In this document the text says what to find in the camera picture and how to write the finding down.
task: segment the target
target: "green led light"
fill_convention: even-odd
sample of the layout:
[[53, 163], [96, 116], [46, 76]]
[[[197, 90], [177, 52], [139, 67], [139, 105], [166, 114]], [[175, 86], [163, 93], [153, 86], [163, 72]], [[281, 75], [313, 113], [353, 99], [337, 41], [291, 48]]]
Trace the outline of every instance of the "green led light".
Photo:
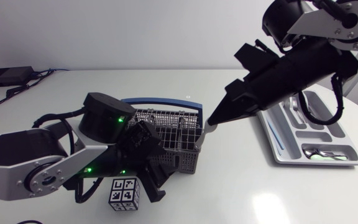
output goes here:
[[125, 119], [125, 117], [121, 116], [121, 117], [118, 118], [118, 122], [122, 123], [122, 122], [124, 122], [124, 119]]

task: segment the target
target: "black cable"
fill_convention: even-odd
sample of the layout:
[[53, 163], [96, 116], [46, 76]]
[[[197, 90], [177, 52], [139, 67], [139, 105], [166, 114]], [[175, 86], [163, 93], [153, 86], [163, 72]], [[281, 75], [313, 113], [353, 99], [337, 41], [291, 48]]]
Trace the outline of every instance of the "black cable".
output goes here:
[[332, 0], [307, 0], [314, 3], [318, 9], [324, 9], [328, 14], [333, 16], [335, 19], [343, 22], [346, 20], [347, 13], [340, 7], [337, 2]]
[[84, 179], [79, 179], [77, 181], [77, 188], [75, 189], [75, 202], [76, 203], [86, 202], [99, 187], [102, 180], [103, 178], [99, 177], [96, 181], [93, 182], [92, 187], [85, 194], [82, 194], [84, 189]]
[[47, 74], [45, 74], [45, 75], [43, 75], [42, 77], [40, 77], [40, 78], [39, 78], [36, 82], [34, 82], [33, 84], [27, 86], [26, 88], [21, 89], [21, 90], [18, 91], [18, 92], [13, 92], [13, 93], [8, 94], [7, 97], [5, 97], [5, 98], [3, 98], [3, 99], [0, 100], [0, 104], [3, 103], [3, 102], [5, 102], [5, 101], [7, 101], [7, 100], [9, 100], [9, 99], [11, 99], [11, 98], [13, 98], [14, 96], [17, 96], [17, 95], [20, 94], [20, 93], [25, 92], [26, 90], [32, 88], [33, 86], [38, 85], [43, 79], [47, 78], [48, 76], [50, 76], [50, 75], [53, 74], [54, 72], [55, 72], [55, 70], [48, 70]]
[[62, 123], [66, 127], [66, 130], [67, 130], [67, 133], [68, 133], [68, 138], [70, 139], [70, 155], [72, 155], [75, 152], [73, 130], [71, 129], [71, 126], [68, 124], [66, 119], [60, 119], [60, 121], [62, 121]]
[[40, 117], [37, 121], [34, 121], [34, 125], [32, 128], [39, 128], [44, 122], [57, 120], [57, 119], [67, 119], [72, 118], [75, 116], [79, 116], [83, 113], [85, 113], [85, 108], [81, 108], [79, 110], [68, 112], [68, 113], [62, 113], [62, 114], [45, 114], [42, 117]]
[[306, 104], [305, 96], [303, 95], [302, 91], [299, 91], [299, 102], [301, 105], [301, 109], [303, 114], [314, 124], [320, 125], [331, 125], [339, 121], [343, 113], [343, 92], [342, 92], [342, 77], [338, 76], [337, 74], [333, 75], [331, 78], [331, 83], [333, 85], [333, 90], [335, 93], [336, 101], [338, 103], [336, 114], [327, 121], [322, 121], [320, 119], [315, 118], [309, 111], [308, 105]]
[[27, 220], [27, 221], [19, 222], [18, 224], [42, 224], [42, 222], [36, 220]]
[[299, 10], [300, 10], [301, 14], [305, 13], [302, 8], [302, 0], [298, 0], [298, 6], [299, 6]]

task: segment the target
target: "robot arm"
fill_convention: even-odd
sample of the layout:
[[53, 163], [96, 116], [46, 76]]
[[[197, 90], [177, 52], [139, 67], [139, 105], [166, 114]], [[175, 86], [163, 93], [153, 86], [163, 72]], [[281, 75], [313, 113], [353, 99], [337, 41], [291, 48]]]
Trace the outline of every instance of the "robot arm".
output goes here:
[[[338, 113], [342, 113], [342, 82], [355, 75], [358, 61], [350, 50], [358, 50], [358, 1], [314, 0], [313, 11], [303, 1], [276, 0], [263, 17], [263, 30], [274, 38], [285, 55], [278, 57], [259, 41], [257, 47], [245, 44], [236, 58], [249, 74], [226, 87], [226, 96], [208, 119], [208, 125], [254, 116], [308, 86], [335, 73], [333, 82], [338, 98]], [[302, 104], [303, 111], [307, 106]]]
[[[76, 202], [85, 202], [103, 177], [137, 175], [151, 202], [176, 167], [150, 164], [148, 157], [165, 154], [160, 136], [144, 121], [126, 129], [135, 109], [102, 93], [89, 93], [84, 108], [74, 113], [47, 114], [35, 122], [60, 119], [46, 128], [0, 135], [0, 199], [19, 200], [48, 195], [64, 186], [75, 190]], [[81, 122], [65, 120], [84, 114]], [[74, 132], [78, 137], [67, 155], [59, 139]], [[83, 178], [98, 177], [84, 195]]]
[[[275, 0], [267, 9], [263, 30], [284, 56], [259, 41], [256, 44], [262, 50], [245, 44], [235, 56], [250, 73], [226, 87], [227, 94], [208, 119], [204, 133], [213, 131], [216, 124], [254, 116], [330, 74], [335, 73], [333, 81], [341, 85], [357, 73], [358, 61], [350, 50], [358, 50], [358, 1], [313, 3], [321, 9], [313, 11], [305, 2], [294, 0]], [[132, 174], [142, 181], [150, 201], [165, 195], [158, 188], [176, 168], [149, 163], [149, 156], [165, 153], [156, 130], [142, 121], [126, 130], [135, 110], [110, 96], [90, 93], [84, 104], [75, 114], [43, 116], [39, 123], [61, 120], [46, 128], [0, 136], [0, 199], [40, 197], [64, 186], [75, 190], [76, 201], [82, 203], [101, 178]], [[80, 123], [65, 120], [82, 113]], [[74, 144], [70, 137], [71, 153], [67, 155], [58, 140], [72, 131], [78, 141]], [[196, 147], [201, 147], [203, 138]], [[82, 195], [86, 177], [99, 179]]]

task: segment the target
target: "white wall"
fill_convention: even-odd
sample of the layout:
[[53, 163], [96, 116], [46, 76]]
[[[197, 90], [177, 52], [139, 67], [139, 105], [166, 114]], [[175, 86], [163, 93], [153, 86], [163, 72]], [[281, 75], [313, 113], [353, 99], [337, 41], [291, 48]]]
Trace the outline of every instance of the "white wall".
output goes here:
[[0, 67], [242, 68], [271, 2], [0, 0]]

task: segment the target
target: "black and white cube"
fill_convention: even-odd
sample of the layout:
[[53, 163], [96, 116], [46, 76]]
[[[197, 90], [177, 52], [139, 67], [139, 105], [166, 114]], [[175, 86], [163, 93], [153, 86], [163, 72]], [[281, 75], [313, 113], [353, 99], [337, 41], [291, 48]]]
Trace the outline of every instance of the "black and white cube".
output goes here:
[[139, 208], [140, 185], [136, 178], [112, 180], [109, 204], [115, 211]]

